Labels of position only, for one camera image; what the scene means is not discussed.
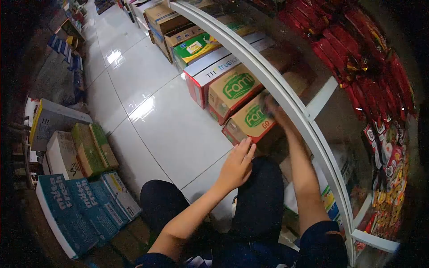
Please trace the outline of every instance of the knee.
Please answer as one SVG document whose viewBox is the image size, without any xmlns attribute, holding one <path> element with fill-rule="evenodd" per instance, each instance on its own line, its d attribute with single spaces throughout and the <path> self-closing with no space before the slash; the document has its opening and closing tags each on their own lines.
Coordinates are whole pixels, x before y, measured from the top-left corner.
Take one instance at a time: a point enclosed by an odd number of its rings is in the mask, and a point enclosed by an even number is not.
<svg viewBox="0 0 429 268">
<path fill-rule="evenodd" d="M 274 159 L 272 159 L 269 156 L 255 157 L 252 159 L 252 164 L 258 167 L 266 166 L 266 167 L 278 168 L 278 164 L 274 161 Z"/>
<path fill-rule="evenodd" d="M 146 182 L 140 191 L 140 200 L 150 199 L 154 195 L 163 193 L 168 189 L 177 189 L 177 187 L 168 181 L 151 180 Z"/>
</svg>

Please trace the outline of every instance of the dark pants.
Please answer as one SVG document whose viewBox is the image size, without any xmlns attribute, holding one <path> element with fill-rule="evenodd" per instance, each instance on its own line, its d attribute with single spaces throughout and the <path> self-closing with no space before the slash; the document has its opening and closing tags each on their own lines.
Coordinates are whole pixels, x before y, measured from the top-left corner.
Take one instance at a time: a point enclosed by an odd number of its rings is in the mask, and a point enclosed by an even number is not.
<svg viewBox="0 0 429 268">
<path fill-rule="evenodd" d="M 283 216 L 284 185 L 272 159 L 256 157 L 248 181 L 238 188 L 236 213 L 229 233 L 223 237 L 203 223 L 191 238 L 190 251 L 225 241 L 277 242 Z M 177 187 L 166 181 L 148 181 L 140 193 L 142 218 L 157 235 L 189 204 Z"/>
</svg>

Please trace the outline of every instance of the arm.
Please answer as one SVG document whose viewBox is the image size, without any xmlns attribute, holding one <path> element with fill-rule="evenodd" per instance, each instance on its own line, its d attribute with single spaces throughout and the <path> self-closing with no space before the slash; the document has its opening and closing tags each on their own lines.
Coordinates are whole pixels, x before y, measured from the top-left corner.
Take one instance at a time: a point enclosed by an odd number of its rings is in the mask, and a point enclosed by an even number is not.
<svg viewBox="0 0 429 268">
<path fill-rule="evenodd" d="M 299 212 L 299 231 L 300 235 L 303 235 L 313 224 L 330 219 L 320 197 L 319 181 L 305 151 L 302 136 L 283 109 L 273 103 L 272 96 L 267 97 L 266 104 L 284 129 L 289 143 L 292 182 Z"/>
<path fill-rule="evenodd" d="M 211 210 L 232 190 L 241 186 L 250 176 L 251 160 L 256 150 L 251 139 L 234 146 L 226 159 L 218 180 L 198 200 L 174 217 L 156 239 L 148 253 L 161 253 L 179 262 L 183 245 Z"/>
</svg>

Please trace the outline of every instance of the fami logo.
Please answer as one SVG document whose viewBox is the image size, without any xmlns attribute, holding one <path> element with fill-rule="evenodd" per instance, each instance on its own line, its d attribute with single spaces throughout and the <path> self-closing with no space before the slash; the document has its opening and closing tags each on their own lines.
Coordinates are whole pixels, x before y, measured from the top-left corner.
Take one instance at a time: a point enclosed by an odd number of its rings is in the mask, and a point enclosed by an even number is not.
<svg viewBox="0 0 429 268">
<path fill-rule="evenodd" d="M 254 106 L 246 115 L 246 124 L 249 127 L 255 127 L 266 119 L 265 114 L 261 111 L 259 105 Z"/>
<path fill-rule="evenodd" d="M 246 94 L 254 84 L 255 79 L 249 73 L 242 73 L 229 80 L 223 92 L 228 99 L 237 99 Z"/>
</svg>

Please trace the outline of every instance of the person's left hand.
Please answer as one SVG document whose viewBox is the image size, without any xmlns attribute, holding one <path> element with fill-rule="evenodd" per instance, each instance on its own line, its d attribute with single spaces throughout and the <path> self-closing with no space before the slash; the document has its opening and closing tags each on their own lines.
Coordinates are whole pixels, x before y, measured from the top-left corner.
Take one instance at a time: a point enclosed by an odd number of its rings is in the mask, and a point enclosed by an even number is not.
<svg viewBox="0 0 429 268">
<path fill-rule="evenodd" d="M 251 161 L 256 150 L 256 144 L 252 144 L 249 150 L 251 141 L 252 139 L 248 137 L 243 139 L 239 145 L 234 146 L 222 166 L 214 187 L 229 193 L 247 181 L 252 171 Z"/>
</svg>

